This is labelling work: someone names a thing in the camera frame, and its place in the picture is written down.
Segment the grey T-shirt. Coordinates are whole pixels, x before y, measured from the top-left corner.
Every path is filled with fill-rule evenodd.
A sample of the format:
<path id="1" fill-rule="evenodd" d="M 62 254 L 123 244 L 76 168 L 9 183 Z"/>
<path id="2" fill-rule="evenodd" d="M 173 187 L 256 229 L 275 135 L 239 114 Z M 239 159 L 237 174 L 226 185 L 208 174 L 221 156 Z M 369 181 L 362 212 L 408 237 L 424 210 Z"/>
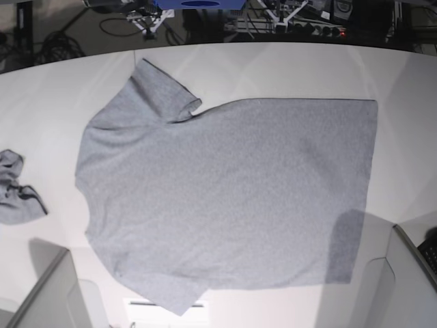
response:
<path id="1" fill-rule="evenodd" d="M 85 127 L 76 187 L 106 270 L 177 315 L 212 289 L 349 283 L 377 102 L 200 105 L 144 60 Z"/>

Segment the black power strip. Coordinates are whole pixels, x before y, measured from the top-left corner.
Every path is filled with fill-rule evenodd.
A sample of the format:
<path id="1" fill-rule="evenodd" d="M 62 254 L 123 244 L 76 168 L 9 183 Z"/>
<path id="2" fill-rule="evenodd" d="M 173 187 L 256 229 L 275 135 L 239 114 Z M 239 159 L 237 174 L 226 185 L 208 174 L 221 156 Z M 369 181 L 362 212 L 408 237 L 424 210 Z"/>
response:
<path id="1" fill-rule="evenodd" d="M 247 33 L 250 35 L 273 36 L 292 34 L 327 38 L 345 38 L 346 28 L 318 20 L 293 18 L 287 25 L 274 24 L 271 18 L 233 18 L 224 24 L 225 31 Z"/>

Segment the blue box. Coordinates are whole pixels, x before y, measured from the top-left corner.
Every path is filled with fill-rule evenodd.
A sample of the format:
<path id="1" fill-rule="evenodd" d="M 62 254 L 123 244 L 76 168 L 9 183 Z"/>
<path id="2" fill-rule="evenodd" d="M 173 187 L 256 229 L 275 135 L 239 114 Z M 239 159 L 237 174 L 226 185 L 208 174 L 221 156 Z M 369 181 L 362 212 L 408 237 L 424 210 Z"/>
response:
<path id="1" fill-rule="evenodd" d="M 245 0 L 155 0 L 162 10 L 213 9 L 240 10 Z"/>

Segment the grey right partition panel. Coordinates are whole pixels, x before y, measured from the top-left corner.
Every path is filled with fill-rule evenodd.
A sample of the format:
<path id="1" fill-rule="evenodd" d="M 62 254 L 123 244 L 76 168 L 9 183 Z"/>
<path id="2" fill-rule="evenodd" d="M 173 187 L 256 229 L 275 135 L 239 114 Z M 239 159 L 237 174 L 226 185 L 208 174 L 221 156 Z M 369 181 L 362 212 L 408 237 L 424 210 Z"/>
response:
<path id="1" fill-rule="evenodd" d="M 436 326 L 436 277 L 399 225 L 383 256 L 356 267 L 349 284 L 323 288 L 316 327 Z"/>

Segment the grey partition panel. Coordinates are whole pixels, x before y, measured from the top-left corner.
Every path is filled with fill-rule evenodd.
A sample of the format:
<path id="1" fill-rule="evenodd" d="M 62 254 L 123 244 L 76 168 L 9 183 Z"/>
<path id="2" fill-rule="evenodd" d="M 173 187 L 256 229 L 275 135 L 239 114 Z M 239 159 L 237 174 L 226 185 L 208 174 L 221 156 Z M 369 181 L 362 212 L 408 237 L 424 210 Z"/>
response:
<path id="1" fill-rule="evenodd" d="M 78 278 L 69 249 L 55 249 L 21 304 L 1 298 L 1 326 L 110 327 L 98 286 Z"/>
<path id="2" fill-rule="evenodd" d="M 399 225 L 383 256 L 356 267 L 349 284 L 323 288 L 316 327 L 436 326 L 436 277 Z"/>

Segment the crumpled grey garment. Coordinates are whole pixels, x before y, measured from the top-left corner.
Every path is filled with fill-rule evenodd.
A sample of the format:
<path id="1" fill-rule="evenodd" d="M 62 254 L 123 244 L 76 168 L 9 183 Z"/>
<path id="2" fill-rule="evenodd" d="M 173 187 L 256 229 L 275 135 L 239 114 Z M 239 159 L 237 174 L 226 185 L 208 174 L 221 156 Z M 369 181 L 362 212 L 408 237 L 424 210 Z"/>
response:
<path id="1" fill-rule="evenodd" d="M 21 155 L 1 151 L 1 224 L 24 224 L 48 215 L 35 189 L 19 183 L 23 165 Z"/>

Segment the grey left partition panel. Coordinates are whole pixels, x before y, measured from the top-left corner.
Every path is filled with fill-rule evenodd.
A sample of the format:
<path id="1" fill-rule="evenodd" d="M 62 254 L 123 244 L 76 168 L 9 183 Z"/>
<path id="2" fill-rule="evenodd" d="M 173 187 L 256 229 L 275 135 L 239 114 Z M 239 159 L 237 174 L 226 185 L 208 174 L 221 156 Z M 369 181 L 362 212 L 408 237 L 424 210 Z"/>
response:
<path id="1" fill-rule="evenodd" d="M 1 298 L 1 326 L 110 327 L 98 286 L 78 278 L 69 249 L 55 249 L 21 304 Z"/>

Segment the black keyboard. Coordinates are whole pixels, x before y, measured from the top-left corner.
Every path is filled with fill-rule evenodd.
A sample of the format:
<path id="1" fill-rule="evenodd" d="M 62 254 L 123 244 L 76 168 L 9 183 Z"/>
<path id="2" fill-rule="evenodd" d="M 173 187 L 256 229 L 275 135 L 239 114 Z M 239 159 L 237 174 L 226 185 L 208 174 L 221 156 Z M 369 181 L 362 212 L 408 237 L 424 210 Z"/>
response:
<path id="1" fill-rule="evenodd" d="M 418 250 L 429 265 L 430 269 L 437 274 L 436 239 L 428 239 L 418 246 Z"/>

